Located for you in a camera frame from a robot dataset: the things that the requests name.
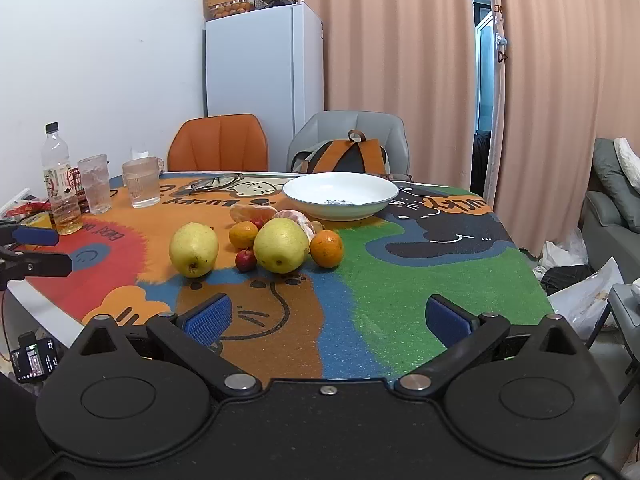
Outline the white ceramic bowl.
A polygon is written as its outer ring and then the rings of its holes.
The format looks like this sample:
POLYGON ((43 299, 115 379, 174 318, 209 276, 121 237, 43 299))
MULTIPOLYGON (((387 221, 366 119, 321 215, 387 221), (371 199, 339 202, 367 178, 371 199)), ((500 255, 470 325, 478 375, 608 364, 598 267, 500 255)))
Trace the white ceramic bowl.
POLYGON ((283 194, 319 220, 357 221, 383 210, 399 193, 389 180, 354 172, 305 174, 283 185, 283 194))

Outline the right pink curtain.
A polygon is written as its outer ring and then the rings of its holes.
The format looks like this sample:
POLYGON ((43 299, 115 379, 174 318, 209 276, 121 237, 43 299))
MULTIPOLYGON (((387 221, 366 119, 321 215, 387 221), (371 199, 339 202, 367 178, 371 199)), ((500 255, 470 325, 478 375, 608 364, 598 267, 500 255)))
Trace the right pink curtain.
POLYGON ((494 209, 538 255, 578 221, 594 141, 639 144, 639 0, 501 0, 506 60, 494 209))

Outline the right orange mandarin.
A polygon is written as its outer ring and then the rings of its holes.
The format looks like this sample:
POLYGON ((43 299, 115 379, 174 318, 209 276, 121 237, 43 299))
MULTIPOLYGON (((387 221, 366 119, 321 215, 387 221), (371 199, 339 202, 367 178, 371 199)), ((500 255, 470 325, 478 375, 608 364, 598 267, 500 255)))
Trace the right orange mandarin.
POLYGON ((344 244, 337 232, 322 230, 309 244, 312 260, 325 269, 338 266, 344 257, 344 244))

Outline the grey sofa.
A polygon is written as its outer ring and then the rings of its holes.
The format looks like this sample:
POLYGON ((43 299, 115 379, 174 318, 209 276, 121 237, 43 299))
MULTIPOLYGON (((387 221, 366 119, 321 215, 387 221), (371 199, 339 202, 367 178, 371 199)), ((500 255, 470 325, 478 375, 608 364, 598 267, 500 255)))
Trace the grey sofa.
POLYGON ((639 277, 639 193, 625 176, 611 139, 594 140, 579 227, 594 270, 613 258, 625 283, 639 277))

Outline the peeled mandarin half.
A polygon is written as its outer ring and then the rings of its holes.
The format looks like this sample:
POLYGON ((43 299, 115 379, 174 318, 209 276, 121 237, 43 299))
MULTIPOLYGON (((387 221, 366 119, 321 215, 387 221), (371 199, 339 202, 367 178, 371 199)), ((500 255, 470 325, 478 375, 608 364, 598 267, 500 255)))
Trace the peeled mandarin half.
POLYGON ((230 217, 235 223, 244 221, 266 223, 273 218, 277 212, 277 209, 271 206, 253 204, 234 204, 229 210, 230 217))

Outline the red cherry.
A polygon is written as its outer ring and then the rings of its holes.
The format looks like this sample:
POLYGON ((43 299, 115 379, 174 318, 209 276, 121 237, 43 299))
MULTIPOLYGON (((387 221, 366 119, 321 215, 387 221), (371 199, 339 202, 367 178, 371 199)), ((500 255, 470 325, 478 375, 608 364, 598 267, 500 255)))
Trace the red cherry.
POLYGON ((242 249, 236 253, 234 264, 239 272, 247 273, 256 268, 257 259, 251 249, 242 249))
POLYGON ((254 224, 254 226, 256 226, 258 230, 260 230, 265 225, 266 220, 262 218, 258 218, 258 219, 254 219, 252 223, 254 224))

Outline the grey chair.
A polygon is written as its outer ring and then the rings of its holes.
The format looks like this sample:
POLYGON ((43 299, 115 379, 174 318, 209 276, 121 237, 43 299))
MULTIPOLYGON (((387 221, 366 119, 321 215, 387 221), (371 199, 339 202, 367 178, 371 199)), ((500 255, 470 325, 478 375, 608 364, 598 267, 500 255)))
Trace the grey chair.
POLYGON ((409 144, 404 122, 396 115, 368 110, 326 110, 314 114, 288 146, 288 170, 302 166, 303 159, 330 141, 378 140, 391 174, 408 174, 409 144))

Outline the clear glass mug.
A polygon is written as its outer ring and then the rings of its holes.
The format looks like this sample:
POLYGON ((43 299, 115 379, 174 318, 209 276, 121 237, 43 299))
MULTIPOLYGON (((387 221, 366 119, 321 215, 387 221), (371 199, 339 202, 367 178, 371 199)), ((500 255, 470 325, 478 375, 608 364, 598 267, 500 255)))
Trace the clear glass mug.
POLYGON ((162 161, 155 156, 138 158, 122 165, 122 182, 128 190, 131 206, 146 208, 160 201, 162 161))

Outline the yellow pear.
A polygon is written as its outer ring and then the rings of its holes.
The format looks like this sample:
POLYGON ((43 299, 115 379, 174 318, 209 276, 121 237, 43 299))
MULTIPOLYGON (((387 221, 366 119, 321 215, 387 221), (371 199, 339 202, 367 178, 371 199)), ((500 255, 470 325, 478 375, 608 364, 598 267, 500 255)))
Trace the yellow pear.
POLYGON ((257 263, 269 272, 288 274, 306 260, 309 240, 303 229, 293 220, 269 220, 254 239, 253 252, 257 263))
POLYGON ((185 278, 200 278, 213 270, 218 249, 217 234, 210 226, 190 222, 171 237, 169 259, 185 278))

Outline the phone on stand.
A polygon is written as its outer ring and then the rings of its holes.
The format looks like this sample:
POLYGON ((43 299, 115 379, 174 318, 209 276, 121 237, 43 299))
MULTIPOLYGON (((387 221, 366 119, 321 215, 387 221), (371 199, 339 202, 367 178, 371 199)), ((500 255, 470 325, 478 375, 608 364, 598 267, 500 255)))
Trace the phone on stand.
POLYGON ((21 334, 18 348, 11 351, 11 363, 19 384, 43 382, 58 367, 55 339, 37 338, 34 332, 21 334))

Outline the left pink curtain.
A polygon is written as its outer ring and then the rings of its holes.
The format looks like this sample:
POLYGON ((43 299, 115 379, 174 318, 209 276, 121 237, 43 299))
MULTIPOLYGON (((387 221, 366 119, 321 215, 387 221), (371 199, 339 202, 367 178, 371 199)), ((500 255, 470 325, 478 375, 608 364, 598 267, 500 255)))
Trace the left pink curtain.
POLYGON ((304 0, 323 22, 324 102, 405 124, 416 180, 468 188, 472 0, 304 0))

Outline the back red cherry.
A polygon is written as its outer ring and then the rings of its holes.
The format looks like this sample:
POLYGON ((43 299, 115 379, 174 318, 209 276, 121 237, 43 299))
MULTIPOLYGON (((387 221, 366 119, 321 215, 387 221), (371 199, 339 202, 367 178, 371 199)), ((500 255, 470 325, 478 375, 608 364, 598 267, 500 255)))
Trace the back red cherry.
POLYGON ((262 218, 258 218, 258 219, 254 219, 252 223, 254 224, 254 226, 256 226, 258 230, 260 230, 265 225, 266 220, 262 218))

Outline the white refrigerator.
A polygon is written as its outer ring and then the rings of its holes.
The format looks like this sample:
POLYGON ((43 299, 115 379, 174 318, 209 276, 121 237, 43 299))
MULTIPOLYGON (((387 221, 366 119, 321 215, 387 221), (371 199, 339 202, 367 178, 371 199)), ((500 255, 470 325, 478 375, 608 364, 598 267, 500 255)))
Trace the white refrigerator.
POLYGON ((217 18, 205 25, 209 116, 251 114, 267 137, 269 167, 324 110, 323 25, 306 2, 217 18))

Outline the black rimmed eyeglasses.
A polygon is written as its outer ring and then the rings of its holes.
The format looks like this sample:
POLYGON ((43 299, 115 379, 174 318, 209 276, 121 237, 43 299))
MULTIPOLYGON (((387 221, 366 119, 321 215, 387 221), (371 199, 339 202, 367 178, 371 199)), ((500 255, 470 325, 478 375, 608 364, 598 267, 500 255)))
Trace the black rimmed eyeglasses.
POLYGON ((189 184, 188 194, 200 194, 231 188, 244 178, 242 172, 226 172, 225 174, 213 174, 204 179, 198 179, 189 184))

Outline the white pillow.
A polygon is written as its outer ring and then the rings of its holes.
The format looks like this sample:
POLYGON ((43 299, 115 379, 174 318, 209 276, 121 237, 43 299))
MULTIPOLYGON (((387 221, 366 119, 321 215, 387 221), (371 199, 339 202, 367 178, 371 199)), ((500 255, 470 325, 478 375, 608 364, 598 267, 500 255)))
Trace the white pillow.
POLYGON ((627 181, 640 193, 640 157, 631 148, 626 138, 615 139, 614 150, 627 181))

